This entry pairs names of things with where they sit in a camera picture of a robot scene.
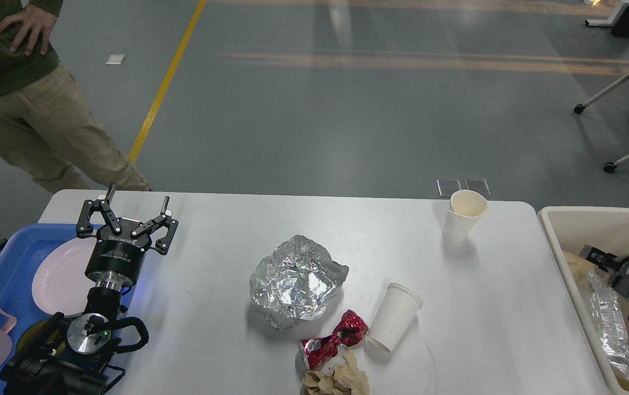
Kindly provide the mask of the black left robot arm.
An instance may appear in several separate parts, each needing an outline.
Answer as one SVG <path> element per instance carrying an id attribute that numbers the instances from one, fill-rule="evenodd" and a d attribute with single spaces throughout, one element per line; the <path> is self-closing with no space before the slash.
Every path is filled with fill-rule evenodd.
<path id="1" fill-rule="evenodd" d="M 76 225 L 79 239 L 92 239 L 93 252 L 84 275 L 89 288 L 84 310 L 54 313 L 40 331 L 3 366 L 5 394 L 106 394 L 124 377 L 111 365 L 117 353 L 132 353 L 149 342 L 149 331 L 137 317 L 127 317 L 124 289 L 136 286 L 145 255 L 166 255 L 178 220 L 163 200 L 160 213 L 146 222 L 117 217 L 111 209 L 116 185 L 104 196 L 84 201 Z M 111 379 L 105 370 L 118 375 Z"/>

